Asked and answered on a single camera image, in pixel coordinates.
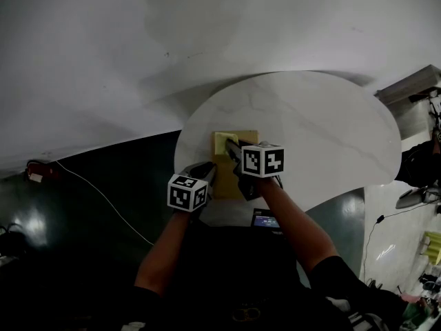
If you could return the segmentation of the small black screen device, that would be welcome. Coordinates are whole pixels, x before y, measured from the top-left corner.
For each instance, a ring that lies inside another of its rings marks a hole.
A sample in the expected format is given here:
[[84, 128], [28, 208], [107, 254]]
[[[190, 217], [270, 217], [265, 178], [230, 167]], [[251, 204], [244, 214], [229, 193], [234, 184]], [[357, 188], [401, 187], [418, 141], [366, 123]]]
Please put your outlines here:
[[254, 208], [251, 227], [279, 230], [280, 226], [273, 213], [268, 209]]

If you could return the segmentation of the grey wooden shelf unit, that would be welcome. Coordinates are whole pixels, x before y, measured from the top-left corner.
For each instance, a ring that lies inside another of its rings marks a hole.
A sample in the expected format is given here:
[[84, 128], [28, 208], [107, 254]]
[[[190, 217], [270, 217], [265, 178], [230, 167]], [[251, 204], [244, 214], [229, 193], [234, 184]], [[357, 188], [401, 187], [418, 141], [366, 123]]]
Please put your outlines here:
[[392, 113], [404, 140], [435, 124], [429, 105], [434, 94], [441, 95], [441, 69], [429, 65], [377, 91], [375, 97]]

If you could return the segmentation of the yellow-green cloth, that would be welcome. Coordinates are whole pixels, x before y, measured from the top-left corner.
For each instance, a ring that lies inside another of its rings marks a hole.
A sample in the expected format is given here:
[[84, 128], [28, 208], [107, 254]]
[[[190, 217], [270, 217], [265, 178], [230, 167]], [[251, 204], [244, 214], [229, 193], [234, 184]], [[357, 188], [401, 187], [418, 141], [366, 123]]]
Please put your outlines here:
[[239, 144], [238, 136], [234, 133], [215, 132], [214, 136], [214, 154], [228, 155], [227, 141], [232, 140], [236, 145]]

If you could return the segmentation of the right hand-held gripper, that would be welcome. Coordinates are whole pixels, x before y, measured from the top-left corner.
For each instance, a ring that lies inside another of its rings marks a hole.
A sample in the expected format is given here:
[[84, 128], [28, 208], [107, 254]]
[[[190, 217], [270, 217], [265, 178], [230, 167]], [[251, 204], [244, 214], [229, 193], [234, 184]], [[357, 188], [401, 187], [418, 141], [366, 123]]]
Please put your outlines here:
[[246, 201], [260, 197], [255, 178], [275, 178], [283, 188], [281, 174], [285, 172], [285, 149], [270, 143], [257, 144], [242, 139], [238, 143], [226, 140], [225, 150], [236, 163], [233, 173], [238, 177], [238, 188]]

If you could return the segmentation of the red floor device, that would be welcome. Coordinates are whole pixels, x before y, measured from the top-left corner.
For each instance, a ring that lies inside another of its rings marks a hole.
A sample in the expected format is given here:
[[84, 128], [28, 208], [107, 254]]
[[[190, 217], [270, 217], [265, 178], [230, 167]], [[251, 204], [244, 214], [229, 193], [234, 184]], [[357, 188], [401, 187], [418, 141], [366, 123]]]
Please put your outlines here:
[[26, 165], [28, 179], [41, 183], [43, 180], [55, 181], [59, 178], [59, 171], [54, 169], [50, 163], [43, 163], [37, 160], [30, 160]]

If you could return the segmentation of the gold belt buckle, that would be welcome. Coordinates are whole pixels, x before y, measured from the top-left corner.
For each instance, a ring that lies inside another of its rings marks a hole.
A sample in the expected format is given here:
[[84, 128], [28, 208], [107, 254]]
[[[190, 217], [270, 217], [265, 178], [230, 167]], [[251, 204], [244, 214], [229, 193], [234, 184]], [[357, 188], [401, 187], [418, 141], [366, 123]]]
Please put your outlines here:
[[232, 312], [232, 319], [235, 322], [252, 322], [258, 320], [260, 315], [258, 308], [241, 308]]

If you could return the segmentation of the tan cutting board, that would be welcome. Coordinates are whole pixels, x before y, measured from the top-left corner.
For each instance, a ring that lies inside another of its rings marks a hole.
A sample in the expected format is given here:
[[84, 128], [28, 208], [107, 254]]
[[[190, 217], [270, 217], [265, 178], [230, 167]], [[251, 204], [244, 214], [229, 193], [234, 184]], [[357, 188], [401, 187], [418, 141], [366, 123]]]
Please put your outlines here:
[[[241, 130], [241, 131], [220, 131], [227, 134], [235, 134], [238, 140], [258, 143], [259, 133], [257, 130]], [[216, 133], [212, 133], [212, 162], [217, 165], [216, 179], [214, 182], [213, 193], [214, 199], [226, 200], [244, 199], [242, 193], [238, 188], [238, 177], [233, 173], [237, 163], [233, 161], [226, 152], [221, 154], [221, 145], [216, 144], [220, 142], [217, 140]]]

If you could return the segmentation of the person's black top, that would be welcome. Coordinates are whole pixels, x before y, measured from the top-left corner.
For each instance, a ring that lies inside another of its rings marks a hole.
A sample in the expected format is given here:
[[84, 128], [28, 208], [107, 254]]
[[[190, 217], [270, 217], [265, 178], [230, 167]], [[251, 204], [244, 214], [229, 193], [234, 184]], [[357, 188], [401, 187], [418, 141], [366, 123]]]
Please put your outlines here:
[[[191, 225], [163, 296], [132, 287], [123, 328], [141, 331], [399, 331], [407, 304], [366, 286], [341, 257], [321, 261], [301, 282], [285, 235]], [[232, 312], [258, 308], [235, 322]]]

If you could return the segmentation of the grey metal floor stand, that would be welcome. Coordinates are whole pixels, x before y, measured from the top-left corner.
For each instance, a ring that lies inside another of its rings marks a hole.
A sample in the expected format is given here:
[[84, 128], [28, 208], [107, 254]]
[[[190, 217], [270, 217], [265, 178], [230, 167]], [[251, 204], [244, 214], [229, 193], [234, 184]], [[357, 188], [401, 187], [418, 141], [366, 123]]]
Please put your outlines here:
[[402, 194], [396, 202], [396, 209], [412, 208], [422, 204], [432, 204], [441, 201], [441, 188], [426, 186], [414, 188]]

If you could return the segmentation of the person's left forearm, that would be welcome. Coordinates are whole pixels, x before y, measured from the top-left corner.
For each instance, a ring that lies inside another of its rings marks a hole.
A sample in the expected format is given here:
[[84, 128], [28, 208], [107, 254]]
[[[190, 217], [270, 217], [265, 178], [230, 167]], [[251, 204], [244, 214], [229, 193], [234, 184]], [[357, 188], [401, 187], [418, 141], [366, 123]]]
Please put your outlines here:
[[191, 214], [176, 211], [141, 262], [134, 286], [163, 296], [174, 275]]

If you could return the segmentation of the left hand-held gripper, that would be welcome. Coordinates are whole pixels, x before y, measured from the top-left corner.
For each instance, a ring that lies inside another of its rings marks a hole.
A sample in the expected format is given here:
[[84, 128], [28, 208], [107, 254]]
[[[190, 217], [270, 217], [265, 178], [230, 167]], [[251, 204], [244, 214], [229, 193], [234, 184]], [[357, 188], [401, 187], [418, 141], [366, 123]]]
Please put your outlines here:
[[194, 163], [173, 174], [167, 184], [167, 205], [180, 212], [199, 212], [212, 200], [216, 164]]

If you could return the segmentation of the person's right forearm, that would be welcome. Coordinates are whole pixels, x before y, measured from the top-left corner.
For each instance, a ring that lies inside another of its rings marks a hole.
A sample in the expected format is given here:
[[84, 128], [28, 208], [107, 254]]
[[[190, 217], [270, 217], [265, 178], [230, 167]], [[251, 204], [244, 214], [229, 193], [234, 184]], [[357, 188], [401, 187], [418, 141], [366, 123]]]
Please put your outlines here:
[[272, 178], [258, 178], [255, 183], [306, 273], [338, 254], [329, 235]]

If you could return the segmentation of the yellow foam block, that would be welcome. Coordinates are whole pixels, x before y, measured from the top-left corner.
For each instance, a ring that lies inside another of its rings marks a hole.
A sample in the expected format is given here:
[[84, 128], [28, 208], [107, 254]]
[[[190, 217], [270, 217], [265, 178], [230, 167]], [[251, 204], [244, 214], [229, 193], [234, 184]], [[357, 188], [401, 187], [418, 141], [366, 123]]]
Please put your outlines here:
[[427, 239], [428, 242], [424, 243], [425, 250], [422, 254], [428, 257], [430, 264], [439, 265], [441, 263], [441, 233], [425, 231], [424, 240]]

